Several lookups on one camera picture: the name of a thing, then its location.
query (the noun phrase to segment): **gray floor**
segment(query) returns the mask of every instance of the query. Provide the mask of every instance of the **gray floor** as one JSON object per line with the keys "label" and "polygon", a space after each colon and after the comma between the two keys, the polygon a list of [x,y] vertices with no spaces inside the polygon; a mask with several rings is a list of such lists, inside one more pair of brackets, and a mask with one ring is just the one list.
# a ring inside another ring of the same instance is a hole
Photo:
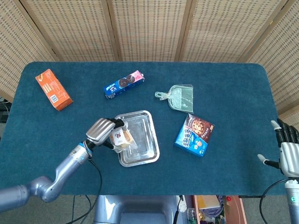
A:
{"label": "gray floor", "polygon": [[[3,134],[5,125],[0,124],[0,136]],[[71,221],[73,196],[62,195],[52,203],[44,203],[38,198],[30,198],[28,204],[22,208],[0,214],[0,224],[64,224]],[[259,199],[244,199],[248,224],[263,224],[259,213]],[[89,208],[85,196],[76,196],[74,217],[84,214]],[[289,212],[285,196],[267,196],[263,202],[263,212],[269,224],[289,224]],[[91,224],[93,212],[84,221]]]}

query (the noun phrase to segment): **orange box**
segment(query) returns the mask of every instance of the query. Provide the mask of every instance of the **orange box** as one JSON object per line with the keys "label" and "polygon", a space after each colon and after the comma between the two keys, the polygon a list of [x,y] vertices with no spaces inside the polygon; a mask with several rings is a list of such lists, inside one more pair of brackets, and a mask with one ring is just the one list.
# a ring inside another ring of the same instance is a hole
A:
{"label": "orange box", "polygon": [[36,76],[36,80],[56,110],[61,111],[73,102],[51,69]]}

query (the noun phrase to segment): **blue table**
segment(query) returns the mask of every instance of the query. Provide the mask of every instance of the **blue table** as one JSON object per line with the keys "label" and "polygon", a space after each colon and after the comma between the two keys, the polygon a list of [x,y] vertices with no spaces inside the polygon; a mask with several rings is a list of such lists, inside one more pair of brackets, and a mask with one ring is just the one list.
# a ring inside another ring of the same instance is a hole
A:
{"label": "blue table", "polygon": [[[52,69],[74,103],[56,111],[35,76]],[[103,86],[135,70],[145,82],[108,100]],[[186,113],[154,97],[174,84],[194,86],[194,114],[215,124],[206,154],[196,157],[173,145]],[[55,178],[55,168],[99,118],[147,110],[160,147],[157,162],[124,168],[117,154],[95,149],[103,174],[102,194],[259,195],[282,178],[264,166],[278,148],[270,120],[277,118],[266,72],[240,63],[50,63],[27,65],[0,142],[0,188],[25,184],[38,176]],[[89,163],[67,182],[64,194],[96,194],[99,179]],[[284,193],[283,187],[271,193]]]}

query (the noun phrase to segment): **blue snack package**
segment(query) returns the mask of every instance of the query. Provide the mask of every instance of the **blue snack package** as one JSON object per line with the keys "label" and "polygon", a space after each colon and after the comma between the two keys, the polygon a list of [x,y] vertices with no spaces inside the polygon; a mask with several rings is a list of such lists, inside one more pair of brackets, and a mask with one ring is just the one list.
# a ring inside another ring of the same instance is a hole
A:
{"label": "blue snack package", "polygon": [[126,90],[129,90],[144,82],[143,74],[140,71],[135,71],[124,78],[121,78],[114,83],[109,84],[104,87],[104,92],[107,99],[112,99],[113,97],[120,95]]}
{"label": "blue snack package", "polygon": [[188,114],[174,143],[196,156],[204,156],[214,125]]}

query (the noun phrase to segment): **silver tray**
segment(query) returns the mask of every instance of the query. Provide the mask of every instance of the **silver tray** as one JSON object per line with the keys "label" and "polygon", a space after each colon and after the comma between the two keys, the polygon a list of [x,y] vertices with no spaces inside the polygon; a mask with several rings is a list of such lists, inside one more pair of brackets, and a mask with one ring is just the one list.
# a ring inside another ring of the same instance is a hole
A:
{"label": "silver tray", "polygon": [[160,151],[150,112],[125,113],[118,115],[115,119],[122,119],[128,123],[128,129],[138,146],[137,149],[118,153],[122,166],[133,167],[158,160]]}

